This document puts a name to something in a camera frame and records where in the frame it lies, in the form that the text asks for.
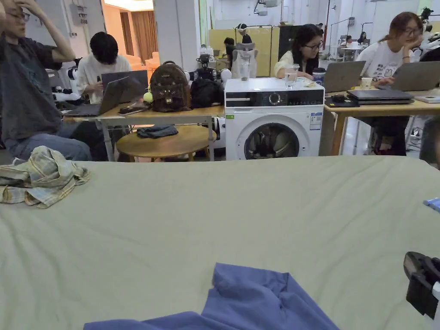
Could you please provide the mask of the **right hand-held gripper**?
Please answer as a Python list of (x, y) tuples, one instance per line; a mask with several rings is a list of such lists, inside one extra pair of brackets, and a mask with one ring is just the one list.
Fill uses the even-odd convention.
[(433, 320), (439, 304), (433, 289), (440, 282), (440, 259), (410, 251), (405, 254), (403, 269), (409, 279), (407, 302), (419, 314)]

